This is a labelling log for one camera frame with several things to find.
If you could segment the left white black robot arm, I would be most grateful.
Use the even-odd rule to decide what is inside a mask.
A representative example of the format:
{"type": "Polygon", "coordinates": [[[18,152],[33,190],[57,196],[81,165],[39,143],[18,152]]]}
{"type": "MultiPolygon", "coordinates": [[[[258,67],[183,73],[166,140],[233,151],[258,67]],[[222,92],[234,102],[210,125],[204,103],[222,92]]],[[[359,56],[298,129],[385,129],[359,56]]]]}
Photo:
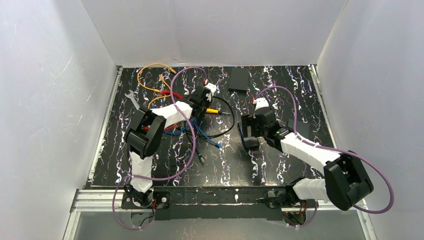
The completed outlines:
{"type": "Polygon", "coordinates": [[[153,155],[160,147],[165,128],[186,119],[202,119],[216,90],[216,85],[208,83],[197,87],[175,104],[136,110],[124,137],[131,161],[131,174],[136,177],[132,177],[124,186],[124,191],[138,206],[149,207],[153,201],[153,155]]]}

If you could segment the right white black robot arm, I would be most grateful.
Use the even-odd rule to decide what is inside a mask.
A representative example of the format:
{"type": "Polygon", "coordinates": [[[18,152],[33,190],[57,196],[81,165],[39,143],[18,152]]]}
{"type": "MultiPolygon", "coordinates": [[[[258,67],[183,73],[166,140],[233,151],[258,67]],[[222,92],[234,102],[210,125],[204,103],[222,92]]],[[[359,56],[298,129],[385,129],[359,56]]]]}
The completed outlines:
{"type": "Polygon", "coordinates": [[[270,147],[296,157],[323,175],[322,179],[302,178],[289,184],[289,192],[298,200],[327,201],[347,211],[374,191],[362,161],[352,151],[339,153],[303,139],[292,127],[279,123],[269,108],[242,115],[237,127],[247,151],[257,150],[261,137],[270,147]]]}

